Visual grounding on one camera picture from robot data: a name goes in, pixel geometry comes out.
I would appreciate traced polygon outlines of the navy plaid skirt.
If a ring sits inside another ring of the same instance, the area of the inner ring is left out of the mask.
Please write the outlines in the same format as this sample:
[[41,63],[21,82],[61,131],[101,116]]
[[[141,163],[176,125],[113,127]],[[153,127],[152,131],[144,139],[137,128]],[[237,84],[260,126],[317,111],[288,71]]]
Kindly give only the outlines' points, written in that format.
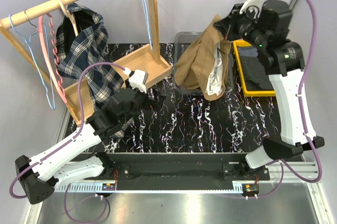
[[[56,33],[60,61],[57,69],[63,77],[79,79],[88,66],[107,61],[108,32],[101,14],[76,3],[68,5],[67,10],[75,17],[78,35],[74,34],[70,19],[65,17]],[[124,84],[120,74],[110,65],[95,66],[84,77],[96,110],[102,108]]]

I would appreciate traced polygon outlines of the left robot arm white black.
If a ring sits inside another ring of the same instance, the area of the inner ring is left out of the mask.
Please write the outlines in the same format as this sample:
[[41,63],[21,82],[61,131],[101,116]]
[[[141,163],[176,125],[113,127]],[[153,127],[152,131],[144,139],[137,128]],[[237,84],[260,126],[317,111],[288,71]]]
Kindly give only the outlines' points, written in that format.
[[108,142],[139,111],[159,111],[165,98],[157,90],[150,96],[137,88],[123,88],[89,116],[83,127],[77,128],[50,149],[31,158],[25,155],[18,157],[15,160],[16,181],[25,192],[23,198],[34,205],[65,184],[90,177],[110,179],[114,167],[106,154],[98,154],[71,165],[68,162],[84,150],[100,142]]

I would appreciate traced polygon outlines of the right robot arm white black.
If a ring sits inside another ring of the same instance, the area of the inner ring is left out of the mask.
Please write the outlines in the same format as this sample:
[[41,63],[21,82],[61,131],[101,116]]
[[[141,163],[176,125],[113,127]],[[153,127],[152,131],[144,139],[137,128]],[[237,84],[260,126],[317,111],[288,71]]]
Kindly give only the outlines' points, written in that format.
[[310,121],[305,88],[300,84],[305,62],[301,46],[287,38],[292,11],[280,0],[267,0],[254,18],[235,4],[214,27],[228,41],[242,39],[257,50],[257,58],[272,84],[281,119],[281,132],[263,139],[258,149],[245,157],[239,174],[251,180],[258,168],[278,159],[288,159],[323,147]]

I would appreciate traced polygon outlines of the tan brown garment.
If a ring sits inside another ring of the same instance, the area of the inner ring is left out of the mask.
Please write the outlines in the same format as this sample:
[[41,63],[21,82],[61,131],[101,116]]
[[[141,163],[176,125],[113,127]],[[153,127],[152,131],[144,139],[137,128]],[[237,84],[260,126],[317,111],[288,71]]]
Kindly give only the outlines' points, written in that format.
[[175,64],[174,80],[187,89],[200,89],[204,98],[214,101],[226,90],[229,53],[232,43],[214,27],[221,20],[215,15],[203,33],[191,43]]

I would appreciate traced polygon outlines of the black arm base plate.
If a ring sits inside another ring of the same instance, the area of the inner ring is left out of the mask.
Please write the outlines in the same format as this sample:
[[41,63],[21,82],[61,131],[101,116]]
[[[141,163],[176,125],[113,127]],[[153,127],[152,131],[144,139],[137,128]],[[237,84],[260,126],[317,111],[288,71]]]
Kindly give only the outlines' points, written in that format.
[[105,175],[95,180],[112,180],[117,171],[119,191],[216,191],[233,189],[233,181],[269,181],[271,168],[249,171],[244,154],[170,153],[107,155],[111,159]]

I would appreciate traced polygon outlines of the light wooden hanger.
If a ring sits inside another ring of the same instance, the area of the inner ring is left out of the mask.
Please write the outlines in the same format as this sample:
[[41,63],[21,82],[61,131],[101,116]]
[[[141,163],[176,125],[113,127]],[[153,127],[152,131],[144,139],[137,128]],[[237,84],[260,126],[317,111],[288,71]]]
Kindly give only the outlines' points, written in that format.
[[73,30],[74,30],[74,34],[75,36],[78,35],[78,30],[77,30],[77,24],[76,24],[76,20],[75,20],[75,16],[73,13],[71,13],[68,9],[66,9],[66,7],[64,6],[62,0],[57,0],[58,4],[60,5],[61,10],[63,11],[64,15],[70,20],[72,26],[73,26]]

